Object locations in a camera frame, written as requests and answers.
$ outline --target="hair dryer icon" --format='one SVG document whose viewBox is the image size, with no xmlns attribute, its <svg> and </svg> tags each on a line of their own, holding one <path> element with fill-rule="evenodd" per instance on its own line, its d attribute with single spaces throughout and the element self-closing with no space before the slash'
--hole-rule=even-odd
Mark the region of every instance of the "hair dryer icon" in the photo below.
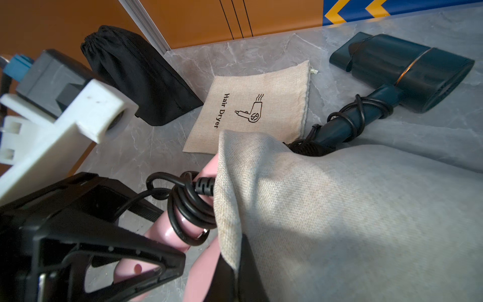
<svg viewBox="0 0 483 302">
<path fill-rule="evenodd" d="M 260 119 L 260 117 L 262 115 L 262 102 L 261 101 L 262 101 L 262 97 L 264 95 L 265 94 L 259 94 L 256 97 L 256 100 L 253 103 L 252 110 L 250 112 L 248 112 L 248 111 L 236 111 L 235 110 L 235 113 L 238 114 L 238 116 L 248 118 L 248 121 L 250 123 L 255 123 L 256 121 L 258 121 Z"/>
</svg>

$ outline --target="blue panel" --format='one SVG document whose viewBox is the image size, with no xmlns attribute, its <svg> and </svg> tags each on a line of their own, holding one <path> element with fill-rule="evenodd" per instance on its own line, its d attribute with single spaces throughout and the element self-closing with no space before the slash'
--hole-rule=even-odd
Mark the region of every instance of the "blue panel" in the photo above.
<svg viewBox="0 0 483 302">
<path fill-rule="evenodd" d="M 383 7 L 390 14 L 404 14 L 475 2 L 481 2 L 481 0 L 387 0 Z"/>
<path fill-rule="evenodd" d="M 371 2 L 372 0 L 350 0 L 339 11 L 339 15 L 347 22 L 372 18 L 372 15 L 366 11 L 366 7 Z M 476 2 L 482 2 L 482 0 L 387 0 L 383 7 L 388 13 L 394 15 Z M 335 3 L 337 0 L 324 1 L 324 14 L 327 14 Z M 332 22 L 324 17 L 323 25 L 330 24 Z"/>
<path fill-rule="evenodd" d="M 347 22 L 372 18 L 372 15 L 366 11 L 366 7 L 371 2 L 372 0 L 351 0 L 341 9 L 339 15 Z"/>
<path fill-rule="evenodd" d="M 329 21 L 329 19 L 325 18 L 325 14 L 337 3 L 337 0 L 325 0 L 324 1 L 324 21 L 322 21 L 322 25 L 330 25 L 333 24 Z"/>
</svg>

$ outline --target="fabric bag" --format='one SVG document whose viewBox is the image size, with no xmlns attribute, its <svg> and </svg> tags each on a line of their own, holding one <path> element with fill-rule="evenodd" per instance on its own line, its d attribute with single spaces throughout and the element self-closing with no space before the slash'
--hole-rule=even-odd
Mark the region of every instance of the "fabric bag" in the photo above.
<svg viewBox="0 0 483 302">
<path fill-rule="evenodd" d="M 220 134 L 223 259 L 245 234 L 270 301 L 481 301 L 483 174 L 380 145 L 323 157 Z"/>
<path fill-rule="evenodd" d="M 183 151 L 215 154 L 224 129 L 293 142 L 304 133 L 309 81 L 309 61 L 265 74 L 216 76 Z"/>
<path fill-rule="evenodd" d="M 103 25 L 81 50 L 92 70 L 139 105 L 136 113 L 162 126 L 203 105 L 179 74 L 140 35 Z"/>
</svg>

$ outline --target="gray marble surface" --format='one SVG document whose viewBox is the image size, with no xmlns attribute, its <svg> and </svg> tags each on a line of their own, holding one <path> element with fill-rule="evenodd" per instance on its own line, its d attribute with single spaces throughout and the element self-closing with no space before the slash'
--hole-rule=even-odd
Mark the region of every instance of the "gray marble surface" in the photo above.
<svg viewBox="0 0 483 302">
<path fill-rule="evenodd" d="M 372 92 L 370 87 L 328 62 L 332 52 L 359 31 L 386 33 L 438 47 L 472 58 L 476 64 L 459 87 L 429 112 L 417 115 L 398 107 L 391 117 L 367 126 L 352 144 L 384 144 L 466 169 L 483 171 L 481 6 L 453 7 L 424 14 L 175 49 L 164 57 L 202 101 L 206 99 L 215 75 L 272 72 L 309 59 L 319 73 L 312 75 L 310 82 L 307 134 L 312 124 L 324 124 L 331 112 L 352 102 L 355 94 L 367 95 Z M 114 141 L 96 146 L 80 171 L 118 179 L 140 192 L 145 189 L 146 177 L 153 172 L 180 174 L 186 170 L 201 170 L 212 158 L 211 155 L 182 152 L 200 110 L 193 110 L 162 127 L 151 127 L 141 119 L 134 118 Z M 165 202 L 153 202 L 161 208 L 165 207 Z M 151 223 L 125 213 L 120 225 L 144 233 Z M 181 301 L 189 268 L 206 245 L 188 252 L 182 278 L 153 290 L 145 301 Z M 112 270 L 112 265 L 90 269 L 86 288 L 95 290 L 110 284 Z"/>
</svg>

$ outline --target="beige pouch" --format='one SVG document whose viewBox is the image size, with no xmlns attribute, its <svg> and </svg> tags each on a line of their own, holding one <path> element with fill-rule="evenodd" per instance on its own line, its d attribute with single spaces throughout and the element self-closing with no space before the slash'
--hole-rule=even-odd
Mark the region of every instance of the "beige pouch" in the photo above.
<svg viewBox="0 0 483 302">
<path fill-rule="evenodd" d="M 304 132 L 309 80 L 309 61 L 265 74 L 215 76 L 183 151 L 215 154 L 224 129 L 293 142 Z"/>
</svg>

